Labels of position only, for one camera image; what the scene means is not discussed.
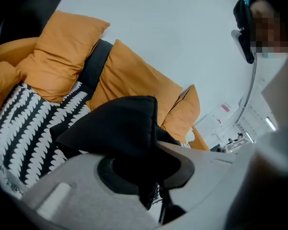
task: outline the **ceiling light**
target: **ceiling light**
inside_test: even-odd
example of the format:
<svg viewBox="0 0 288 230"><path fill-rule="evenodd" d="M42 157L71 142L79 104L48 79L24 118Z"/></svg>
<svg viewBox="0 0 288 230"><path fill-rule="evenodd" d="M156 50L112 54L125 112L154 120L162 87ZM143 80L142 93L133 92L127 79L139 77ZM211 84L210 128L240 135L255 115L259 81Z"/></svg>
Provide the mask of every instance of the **ceiling light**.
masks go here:
<svg viewBox="0 0 288 230"><path fill-rule="evenodd" d="M246 135L248 136L248 138L250 139L250 141L253 143L254 141L253 141L253 139L251 139L251 137L250 137L250 135L249 135L248 132L246 132Z"/></svg>
<svg viewBox="0 0 288 230"><path fill-rule="evenodd" d="M272 120L270 120L269 117L267 117L267 118L265 119L265 121L266 121L267 124L272 128L273 131L276 131L276 130L277 130L276 127L275 127L275 125L273 124Z"/></svg>

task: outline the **zigzag pattern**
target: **zigzag pattern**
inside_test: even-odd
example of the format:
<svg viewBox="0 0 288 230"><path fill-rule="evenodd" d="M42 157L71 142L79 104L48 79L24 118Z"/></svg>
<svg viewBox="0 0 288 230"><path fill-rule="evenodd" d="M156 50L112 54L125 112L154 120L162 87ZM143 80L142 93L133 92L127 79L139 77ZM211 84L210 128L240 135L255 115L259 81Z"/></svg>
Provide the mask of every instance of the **zigzag pattern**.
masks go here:
<svg viewBox="0 0 288 230"><path fill-rule="evenodd" d="M90 112L85 102L93 91L76 82L61 104L41 98L31 87L17 85L0 110L0 154L3 166L27 186L66 161L51 139L49 128L73 125Z"/></svg>

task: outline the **throw pillow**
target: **throw pillow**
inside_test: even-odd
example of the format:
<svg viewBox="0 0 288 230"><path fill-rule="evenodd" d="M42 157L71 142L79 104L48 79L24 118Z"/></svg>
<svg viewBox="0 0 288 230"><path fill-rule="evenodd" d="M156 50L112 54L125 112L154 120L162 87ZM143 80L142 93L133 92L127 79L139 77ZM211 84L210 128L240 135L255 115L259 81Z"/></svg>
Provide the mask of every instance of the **throw pillow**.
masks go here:
<svg viewBox="0 0 288 230"><path fill-rule="evenodd" d="M55 11L34 52L16 66L26 75L23 81L44 99L61 103L109 25L96 18Z"/></svg>
<svg viewBox="0 0 288 230"><path fill-rule="evenodd" d="M14 66L8 62L0 62L0 107L4 103L9 92L18 84L22 76Z"/></svg>
<svg viewBox="0 0 288 230"><path fill-rule="evenodd" d="M176 101L166 116L162 129L174 139L185 143L186 135L200 114L200 104L195 85L190 86Z"/></svg>
<svg viewBox="0 0 288 230"><path fill-rule="evenodd" d="M158 102L157 123L161 126L181 91L179 85L148 65L120 40L116 40L92 99L86 103L93 111L123 96L154 96Z"/></svg>

